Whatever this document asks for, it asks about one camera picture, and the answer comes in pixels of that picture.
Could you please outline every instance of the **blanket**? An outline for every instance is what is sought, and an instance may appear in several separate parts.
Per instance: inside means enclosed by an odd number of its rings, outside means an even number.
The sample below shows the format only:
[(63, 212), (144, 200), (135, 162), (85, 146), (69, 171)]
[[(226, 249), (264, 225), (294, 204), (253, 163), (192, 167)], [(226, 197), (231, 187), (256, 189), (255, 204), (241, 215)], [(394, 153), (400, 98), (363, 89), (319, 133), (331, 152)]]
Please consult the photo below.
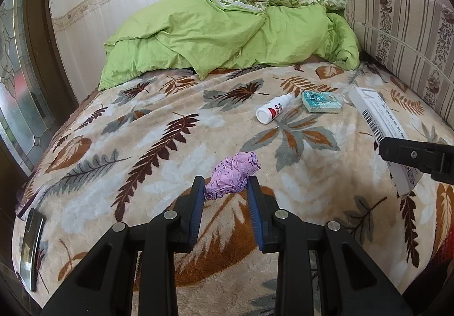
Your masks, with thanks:
[[(341, 95), (354, 85), (379, 91), (410, 139), (453, 143), (453, 131), (405, 84), (366, 64), (348, 72), (329, 63), (217, 69), (204, 81), (193, 70), (157, 70), (100, 92), (26, 187), (22, 204), (32, 200), (47, 218), (31, 296), (43, 306), (112, 224), (149, 222), (196, 175), (208, 182), (219, 161), (241, 150), (257, 154), (265, 194), (304, 221), (339, 221), (403, 292), (446, 238), (453, 188), (424, 175), (399, 198), (353, 106), (311, 114), (302, 105), (304, 90)], [(294, 96), (289, 107), (259, 123), (256, 109), (285, 93)], [(14, 225), (16, 269), (24, 225)], [(277, 266), (277, 255), (254, 243), (244, 191), (205, 202), (194, 251), (175, 259), (180, 315), (272, 314)], [(140, 260), (135, 310), (139, 278)]]
[(342, 16), (346, 0), (162, 0), (128, 18), (105, 42), (99, 90), (146, 71), (287, 66), (311, 54), (351, 70), (359, 43)]

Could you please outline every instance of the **metal rivet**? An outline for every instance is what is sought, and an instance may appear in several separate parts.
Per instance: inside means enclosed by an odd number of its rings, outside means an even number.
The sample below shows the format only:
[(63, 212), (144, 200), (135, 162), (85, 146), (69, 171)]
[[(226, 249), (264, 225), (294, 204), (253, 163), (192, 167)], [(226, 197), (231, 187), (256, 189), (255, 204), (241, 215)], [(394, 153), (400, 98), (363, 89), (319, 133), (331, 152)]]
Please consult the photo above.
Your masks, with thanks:
[(328, 222), (328, 229), (333, 231), (338, 231), (341, 228), (341, 225), (337, 221)]
[(176, 218), (178, 214), (174, 210), (169, 210), (164, 212), (164, 219), (172, 220)]
[(112, 230), (115, 232), (119, 232), (124, 230), (125, 227), (126, 225), (124, 224), (124, 222), (116, 222), (115, 224), (112, 225)]
[(274, 216), (276, 216), (278, 219), (286, 219), (288, 217), (288, 212), (286, 210), (277, 210), (274, 213)]

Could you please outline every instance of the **green fabric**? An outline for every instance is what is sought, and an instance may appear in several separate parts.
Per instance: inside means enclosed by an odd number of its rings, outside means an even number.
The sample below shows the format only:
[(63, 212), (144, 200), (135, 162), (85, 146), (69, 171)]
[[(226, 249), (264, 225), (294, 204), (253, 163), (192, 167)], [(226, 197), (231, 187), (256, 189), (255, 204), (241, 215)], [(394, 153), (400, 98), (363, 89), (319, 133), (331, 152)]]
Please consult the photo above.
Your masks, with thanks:
[(313, 53), (354, 69), (355, 34), (325, 7), (343, 8), (344, 0), (162, 0), (105, 42), (99, 90), (156, 69), (193, 67), (204, 79), (219, 67), (286, 66)]

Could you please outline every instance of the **stained glass window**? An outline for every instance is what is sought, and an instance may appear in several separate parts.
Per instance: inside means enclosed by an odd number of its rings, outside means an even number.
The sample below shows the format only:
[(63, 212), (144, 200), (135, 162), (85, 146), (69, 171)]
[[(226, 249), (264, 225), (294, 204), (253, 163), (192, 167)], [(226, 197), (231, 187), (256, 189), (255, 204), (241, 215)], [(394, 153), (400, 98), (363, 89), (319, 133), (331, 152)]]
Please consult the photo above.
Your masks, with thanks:
[(57, 125), (27, 51), (22, 0), (4, 0), (0, 5), (0, 83), (0, 137), (30, 175)]

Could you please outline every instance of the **white bottle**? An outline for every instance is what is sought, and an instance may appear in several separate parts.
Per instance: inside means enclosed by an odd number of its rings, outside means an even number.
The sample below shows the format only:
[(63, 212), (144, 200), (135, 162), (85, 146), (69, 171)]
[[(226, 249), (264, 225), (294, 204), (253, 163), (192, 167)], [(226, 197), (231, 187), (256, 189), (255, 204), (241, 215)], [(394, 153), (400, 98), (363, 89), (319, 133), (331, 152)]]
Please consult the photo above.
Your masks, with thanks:
[(271, 101), (257, 109), (256, 116), (262, 124), (269, 124), (293, 99), (293, 94), (274, 97)]

